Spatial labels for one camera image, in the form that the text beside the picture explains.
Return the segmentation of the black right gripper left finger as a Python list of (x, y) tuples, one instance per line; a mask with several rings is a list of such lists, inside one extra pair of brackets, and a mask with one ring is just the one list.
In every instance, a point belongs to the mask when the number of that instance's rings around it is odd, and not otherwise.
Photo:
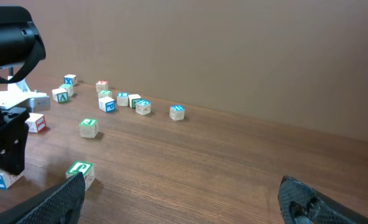
[(85, 199), (81, 172), (0, 213), (0, 224), (77, 224)]

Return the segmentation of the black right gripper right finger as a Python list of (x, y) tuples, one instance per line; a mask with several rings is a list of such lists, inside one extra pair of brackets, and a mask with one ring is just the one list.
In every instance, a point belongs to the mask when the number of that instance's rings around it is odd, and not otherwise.
[(368, 218), (310, 186), (284, 176), (278, 203), (285, 224), (368, 224)]

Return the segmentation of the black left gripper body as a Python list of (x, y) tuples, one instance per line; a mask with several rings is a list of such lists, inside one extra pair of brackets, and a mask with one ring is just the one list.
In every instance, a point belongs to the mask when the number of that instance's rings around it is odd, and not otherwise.
[(0, 108), (0, 169), (19, 175), (25, 168), (25, 145), (29, 127), (26, 108)]

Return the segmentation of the plain block red side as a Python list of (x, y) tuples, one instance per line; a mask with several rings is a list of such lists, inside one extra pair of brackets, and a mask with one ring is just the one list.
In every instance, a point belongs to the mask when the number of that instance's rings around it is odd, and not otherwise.
[(47, 127), (45, 116), (40, 113), (29, 113), (29, 118), (26, 119), (25, 123), (28, 125), (30, 133), (40, 133)]

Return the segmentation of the block with green J top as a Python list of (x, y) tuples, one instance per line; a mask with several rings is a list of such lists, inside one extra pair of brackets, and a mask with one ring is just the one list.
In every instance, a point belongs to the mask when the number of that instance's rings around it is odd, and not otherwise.
[(65, 172), (66, 178), (76, 175), (81, 172), (85, 180), (85, 190), (88, 190), (95, 180), (94, 165), (90, 162), (75, 161), (70, 168)]

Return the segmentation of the block with green E top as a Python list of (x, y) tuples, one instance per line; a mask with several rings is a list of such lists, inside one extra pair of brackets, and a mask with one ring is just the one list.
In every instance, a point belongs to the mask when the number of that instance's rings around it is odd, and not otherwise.
[(79, 132), (82, 138), (95, 138), (99, 131), (98, 120), (86, 118), (79, 124)]

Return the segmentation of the block with blue D top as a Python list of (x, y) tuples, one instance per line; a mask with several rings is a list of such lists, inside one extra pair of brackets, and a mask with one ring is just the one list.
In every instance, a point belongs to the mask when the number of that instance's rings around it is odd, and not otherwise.
[(140, 115), (147, 115), (151, 112), (151, 102), (148, 100), (139, 100), (136, 102), (136, 112)]

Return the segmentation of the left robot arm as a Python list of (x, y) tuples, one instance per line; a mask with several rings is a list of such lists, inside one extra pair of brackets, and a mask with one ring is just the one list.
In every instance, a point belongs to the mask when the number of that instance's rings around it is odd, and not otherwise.
[[(29, 11), (0, 5), (0, 84), (22, 81), (46, 58), (44, 43)], [(0, 107), (0, 169), (19, 175), (25, 168), (29, 112)]]

